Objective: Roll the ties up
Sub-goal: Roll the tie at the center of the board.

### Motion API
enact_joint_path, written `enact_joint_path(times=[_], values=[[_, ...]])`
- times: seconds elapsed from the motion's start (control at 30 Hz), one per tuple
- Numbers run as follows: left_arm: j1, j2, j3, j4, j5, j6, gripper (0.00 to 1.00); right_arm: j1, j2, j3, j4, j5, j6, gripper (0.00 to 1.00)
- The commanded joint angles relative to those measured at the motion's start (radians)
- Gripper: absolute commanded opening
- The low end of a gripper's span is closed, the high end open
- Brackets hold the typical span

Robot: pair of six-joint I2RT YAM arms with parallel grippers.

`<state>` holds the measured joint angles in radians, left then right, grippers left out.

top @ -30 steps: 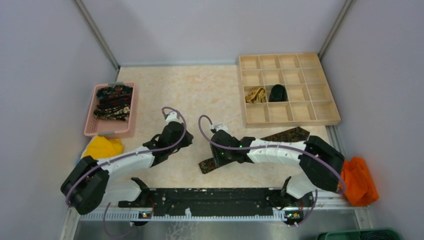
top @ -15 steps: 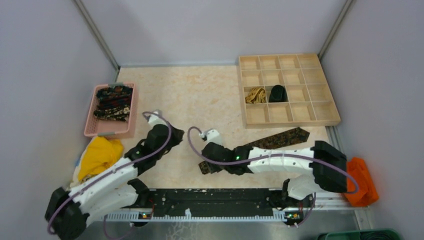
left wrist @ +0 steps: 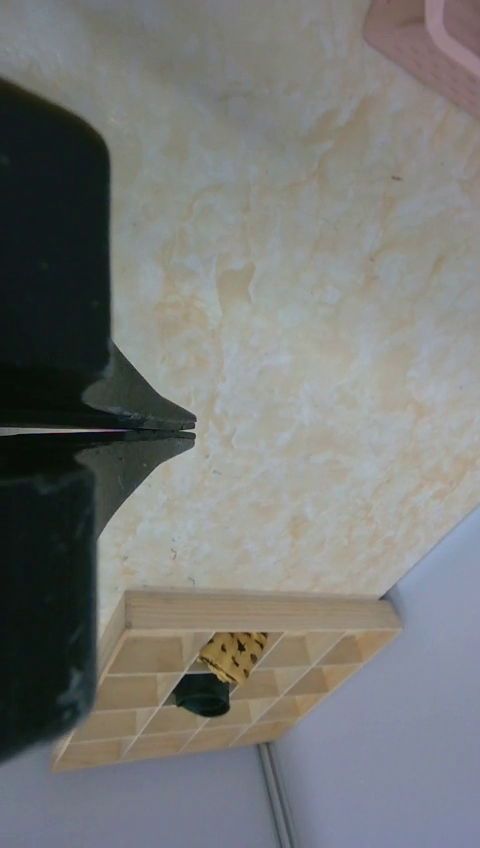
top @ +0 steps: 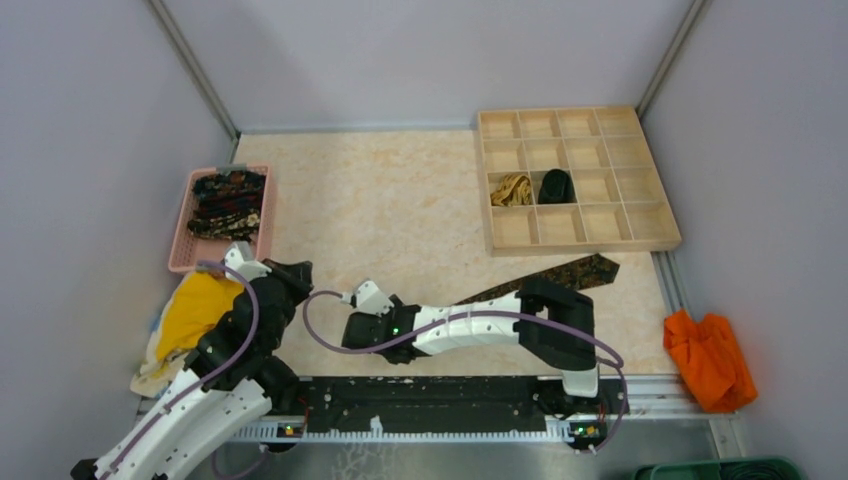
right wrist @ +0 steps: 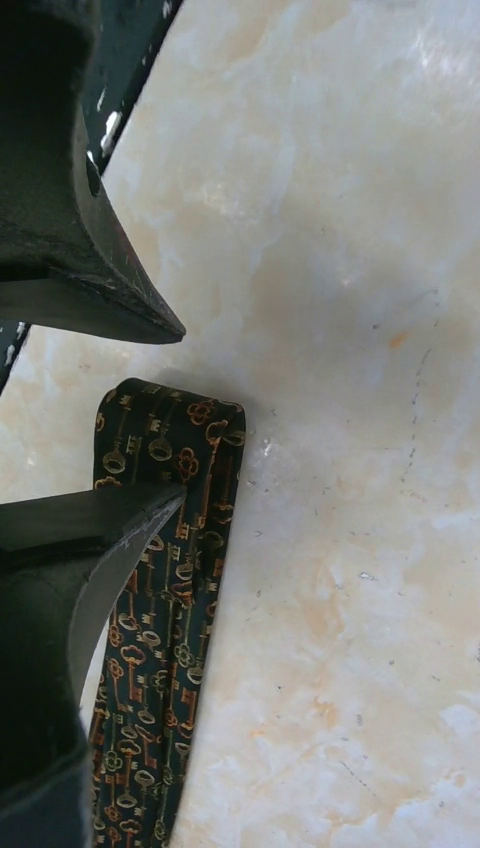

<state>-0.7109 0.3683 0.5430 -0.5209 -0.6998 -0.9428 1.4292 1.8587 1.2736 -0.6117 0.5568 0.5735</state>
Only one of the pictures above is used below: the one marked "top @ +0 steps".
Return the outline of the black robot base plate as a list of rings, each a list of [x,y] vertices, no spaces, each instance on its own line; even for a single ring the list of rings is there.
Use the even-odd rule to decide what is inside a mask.
[[[377,418],[391,434],[539,432],[547,418],[577,414],[612,420],[627,412],[622,383],[599,393],[565,392],[558,378],[535,376],[313,377],[273,399],[273,415],[303,416],[309,433],[362,433]]]

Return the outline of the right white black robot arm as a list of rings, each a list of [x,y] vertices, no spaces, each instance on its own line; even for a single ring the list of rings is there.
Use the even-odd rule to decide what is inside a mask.
[[[593,300],[549,280],[528,280],[493,299],[452,306],[406,304],[366,281],[352,294],[342,347],[408,364],[459,348],[519,345],[562,375],[576,412],[602,398]]]

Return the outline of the dark brown patterned tie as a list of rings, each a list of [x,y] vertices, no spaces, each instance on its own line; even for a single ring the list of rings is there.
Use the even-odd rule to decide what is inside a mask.
[[[549,280],[577,291],[609,285],[615,281],[619,269],[619,263],[601,254],[593,254],[496,285],[460,300],[457,305],[501,297],[521,289],[531,280]]]

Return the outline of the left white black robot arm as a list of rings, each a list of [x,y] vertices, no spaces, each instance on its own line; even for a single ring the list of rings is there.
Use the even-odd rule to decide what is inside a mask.
[[[313,265],[262,264],[266,272],[248,279],[231,263],[201,262],[232,274],[243,292],[133,429],[108,453],[78,461],[71,478],[185,479],[247,424],[303,412],[300,377],[274,352],[313,291]]]

